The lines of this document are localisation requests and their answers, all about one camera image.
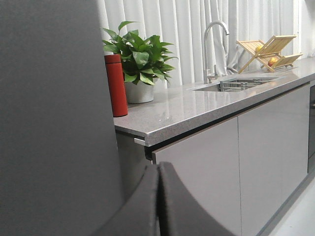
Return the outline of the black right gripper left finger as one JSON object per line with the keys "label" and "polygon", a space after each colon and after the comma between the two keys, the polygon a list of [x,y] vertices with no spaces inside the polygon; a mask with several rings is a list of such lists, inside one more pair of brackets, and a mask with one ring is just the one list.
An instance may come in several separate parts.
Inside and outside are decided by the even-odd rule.
{"label": "black right gripper left finger", "polygon": [[155,236],[159,173],[156,165],[146,170],[133,194],[94,236]]}

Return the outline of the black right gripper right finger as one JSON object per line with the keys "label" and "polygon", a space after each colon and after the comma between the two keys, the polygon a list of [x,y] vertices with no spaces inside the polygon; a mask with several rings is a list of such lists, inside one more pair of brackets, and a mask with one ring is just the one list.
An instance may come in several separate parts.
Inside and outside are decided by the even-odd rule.
{"label": "black right gripper right finger", "polygon": [[158,165],[158,219],[162,236],[232,236],[187,190],[173,165]]}

